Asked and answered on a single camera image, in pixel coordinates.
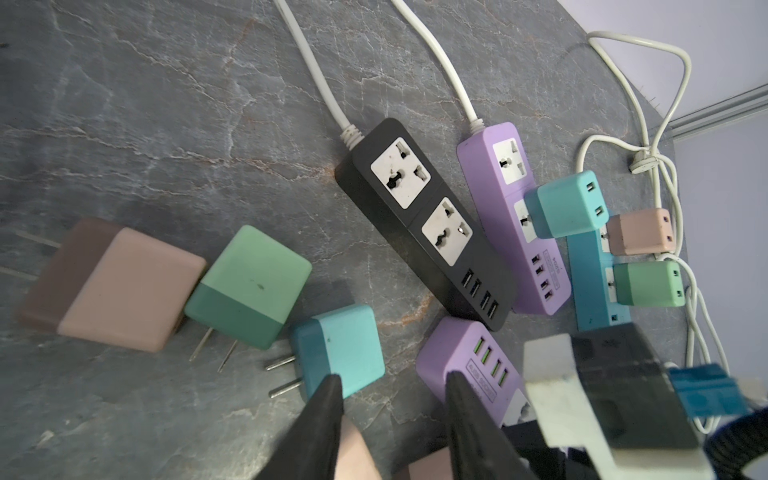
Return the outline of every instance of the marble tabletop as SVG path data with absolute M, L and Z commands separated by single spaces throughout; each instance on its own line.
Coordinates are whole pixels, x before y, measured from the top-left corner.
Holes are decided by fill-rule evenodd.
M 456 144 L 469 133 L 446 77 L 386 0 L 290 0 L 331 89 L 363 133 L 398 118 L 475 215 Z M 539 183 L 569 174 L 593 133 L 637 142 L 621 86 L 555 0 L 411 0 L 486 124 L 512 121 Z M 0 16 L 0 266 L 36 274 L 83 216 L 114 220 L 209 261 L 248 223 L 312 262 L 291 321 L 350 303 L 376 313 L 386 374 L 345 401 L 388 478 L 445 445 L 442 406 L 414 359 L 444 309 L 341 191 L 339 129 L 269 0 L 5 0 Z M 644 102 L 651 124 L 659 117 Z M 670 142 L 662 150 L 671 155 Z M 587 159 L 615 211 L 650 207 L 627 155 Z M 563 254 L 567 253 L 560 242 Z M 22 329 L 31 282 L 0 275 L 3 478 L 252 478 L 296 418 L 285 339 L 267 351 L 187 322 L 148 354 Z M 681 361 L 682 309 L 632 311 Z M 574 332 L 510 315 L 495 338 L 521 370 L 526 340 Z

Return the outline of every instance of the power cord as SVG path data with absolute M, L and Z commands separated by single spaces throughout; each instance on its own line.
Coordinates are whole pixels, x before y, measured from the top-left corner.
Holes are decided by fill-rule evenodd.
M 664 119 L 662 120 L 661 125 L 659 126 L 659 129 L 654 135 L 654 138 L 652 141 L 648 136 L 648 127 L 645 121 L 645 116 L 643 115 L 643 111 L 640 107 L 640 102 L 637 101 L 637 96 L 635 96 L 634 91 L 632 90 L 632 87 L 629 84 L 629 81 L 624 76 L 624 74 L 621 73 L 621 70 L 619 70 L 618 66 L 611 60 L 611 57 L 608 56 L 608 53 L 597 42 L 597 38 L 606 38 L 608 40 L 623 41 L 625 43 L 640 45 L 642 47 L 655 48 L 657 50 L 666 51 L 671 54 L 674 54 L 683 61 L 683 67 L 684 67 L 683 78 L 680 81 L 680 87 L 677 89 L 677 95 L 675 95 L 672 105 L 670 106 L 670 109 L 667 112 L 667 114 L 664 116 Z M 659 41 L 647 40 L 646 38 L 634 37 L 631 35 L 613 33 L 610 31 L 590 32 L 589 34 L 587 34 L 587 39 L 588 39 L 589 45 L 591 45 L 592 48 L 594 48 L 594 50 L 598 53 L 598 55 L 601 56 L 601 58 L 603 59 L 605 64 L 608 66 L 608 68 L 614 73 L 614 75 L 616 75 L 616 78 L 619 80 L 619 83 L 621 83 L 621 86 L 624 88 L 624 91 L 627 93 L 627 96 L 630 98 L 630 101 L 632 102 L 632 105 L 634 106 L 634 109 L 637 112 L 637 118 L 640 122 L 643 144 L 639 146 L 632 145 L 621 140 L 620 138 L 611 137 L 609 135 L 600 135 L 600 134 L 591 135 L 590 137 L 587 138 L 587 140 L 584 141 L 583 144 L 581 144 L 581 147 L 579 148 L 579 152 L 576 157 L 576 171 L 581 172 L 584 170 L 584 158 L 586 157 L 587 150 L 589 149 L 590 145 L 592 145 L 592 143 L 595 141 L 614 144 L 625 150 L 633 151 L 635 152 L 635 155 L 634 155 L 634 161 L 630 165 L 630 171 L 633 174 L 640 174 L 646 171 L 649 172 L 651 183 L 653 184 L 653 189 L 654 189 L 654 206 L 656 208 L 661 208 L 661 187 L 660 187 L 660 175 L 661 175 L 661 177 L 664 179 L 664 183 L 667 186 L 667 190 L 670 193 L 670 197 L 672 199 L 672 204 L 673 204 L 672 224 L 675 230 L 675 249 L 674 249 L 674 252 L 662 253 L 661 255 L 658 255 L 656 260 L 657 261 L 671 260 L 678 263 L 683 268 L 683 270 L 685 270 L 686 274 L 688 275 L 688 280 L 690 281 L 690 286 L 686 289 L 686 292 L 685 292 L 685 296 L 686 296 L 685 308 L 686 308 L 686 318 L 688 323 L 688 337 L 687 337 L 687 346 L 686 346 L 685 365 L 688 367 L 691 367 L 694 365 L 694 353 L 696 349 L 696 342 L 699 343 L 700 356 L 702 360 L 707 363 L 710 363 L 712 361 L 709 348 L 707 347 L 707 342 L 704 339 L 703 334 L 701 332 L 701 328 L 699 327 L 699 324 L 696 320 L 698 306 L 701 305 L 701 312 L 703 314 L 705 322 L 707 323 L 707 328 L 709 329 L 712 335 L 712 338 L 715 342 L 715 345 L 717 347 L 717 354 L 720 357 L 720 361 L 723 364 L 722 367 L 726 372 L 730 374 L 728 359 L 726 357 L 725 350 L 723 349 L 723 344 L 720 341 L 720 337 L 717 335 L 717 331 L 715 330 L 714 325 L 712 324 L 712 319 L 710 318 L 710 314 L 707 311 L 707 304 L 704 302 L 703 294 L 701 293 L 701 290 L 698 288 L 696 277 L 694 276 L 694 272 L 692 271 L 688 263 L 680 258 L 680 252 L 683 249 L 684 224 L 683 224 L 683 209 L 682 209 L 682 206 L 680 205 L 680 196 L 677 191 L 677 168 L 675 167 L 674 163 L 669 157 L 659 152 L 659 142 L 661 140 L 661 135 L 664 133 L 664 130 L 667 128 L 667 124 L 669 124 L 675 109 L 677 109 L 677 106 L 680 104 L 680 99 L 683 97 L 683 93 L 685 92 L 685 88 L 688 85 L 688 81 L 690 79 L 690 70 L 691 70 L 690 56 L 688 55 L 688 53 L 685 52 L 685 50 L 683 50 L 682 48 L 676 47 L 674 45 L 665 44 Z M 717 427 L 719 422 L 720 422 L 719 416 L 708 418 L 704 424 L 702 424 L 699 419 L 694 420 L 694 424 L 696 428 L 704 434 L 712 432 Z
M 339 124 L 339 127 L 342 129 L 342 141 L 347 146 L 347 148 L 352 150 L 358 143 L 360 143 L 364 135 L 360 133 L 360 130 L 358 130 L 355 125 L 349 122 L 349 119 L 346 117 L 341 107 L 339 106 L 339 102 L 337 102 L 336 98 L 333 96 L 333 93 L 328 86 L 328 82 L 326 81 L 326 77 L 323 75 L 323 71 L 320 70 L 320 66 L 317 64 L 315 55 L 312 53 L 310 44 L 307 43 L 306 37 L 304 37 L 304 33 L 301 31 L 301 27 L 296 21 L 296 18 L 293 16 L 293 12 L 291 12 L 288 4 L 285 2 L 285 0 L 274 1 L 275 6 L 280 11 L 280 15 L 283 16 L 283 20 L 285 20 L 286 24 L 288 25 L 288 29 L 290 30 L 291 36 L 293 36 L 293 40 L 299 47 L 301 56 L 304 58 L 304 62 L 310 70 L 310 74 L 312 75 L 312 79 L 317 85 L 317 89 L 320 90 L 320 96 L 323 97 L 326 105 L 328 105 L 328 109 L 331 110 L 333 119 L 336 120 L 336 123 Z
M 478 115 L 475 113 L 475 109 L 472 107 L 472 102 L 469 100 L 467 91 L 464 89 L 462 79 L 458 77 L 456 69 L 453 68 L 453 63 L 451 63 L 448 55 L 445 54 L 445 50 L 442 49 L 440 43 L 437 41 L 437 38 L 435 38 L 435 36 L 429 31 L 429 28 L 424 25 L 419 17 L 413 13 L 413 10 L 408 8 L 408 5 L 406 5 L 403 0 L 392 0 L 392 4 L 395 6 L 395 8 L 397 8 L 398 12 L 400 12 L 403 18 L 409 24 L 411 24 L 411 26 L 419 33 L 419 35 L 422 36 L 424 41 L 432 50 L 432 53 L 434 53 L 438 61 L 440 61 L 440 65 L 442 65 L 443 70 L 445 70 L 445 73 L 448 75 L 448 79 L 451 81 L 454 90 L 456 90 L 458 100 L 461 102 L 462 107 L 464 108 L 464 112 L 467 114 L 470 133 L 474 135 L 479 131 L 482 131 L 485 128 L 485 123 L 483 122 L 482 118 L 478 118 Z

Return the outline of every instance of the green usb port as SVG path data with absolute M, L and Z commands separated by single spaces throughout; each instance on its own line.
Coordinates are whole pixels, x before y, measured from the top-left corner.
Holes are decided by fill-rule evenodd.
M 483 337 L 480 337 L 480 341 L 478 341 L 478 345 L 475 347 L 475 355 L 477 355 L 480 352 L 480 349 L 482 346 L 485 345 L 485 339 Z

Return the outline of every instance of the rectangular label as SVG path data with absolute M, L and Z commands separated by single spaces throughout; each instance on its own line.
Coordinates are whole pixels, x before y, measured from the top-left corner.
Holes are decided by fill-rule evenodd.
M 480 371 L 480 368 L 478 368 L 477 364 L 475 364 L 475 361 L 472 359 L 469 359 L 469 362 L 467 363 L 467 372 L 469 372 L 469 375 L 475 379 L 477 385 L 480 387 L 480 390 L 482 390 L 485 396 L 488 397 L 488 400 L 493 403 L 493 401 L 496 400 L 496 391 L 493 389 L 491 384 L 488 383 L 488 380 L 485 379 L 485 377 L 482 375 L 482 372 Z
M 552 257 L 549 254 L 549 250 L 544 250 L 542 252 L 544 254 L 544 261 L 547 263 L 547 268 L 550 272 L 552 272 L 552 275 L 550 277 L 552 278 L 552 285 L 554 286 L 555 290 L 560 289 L 560 266 L 557 262 L 554 262 L 552 260 Z

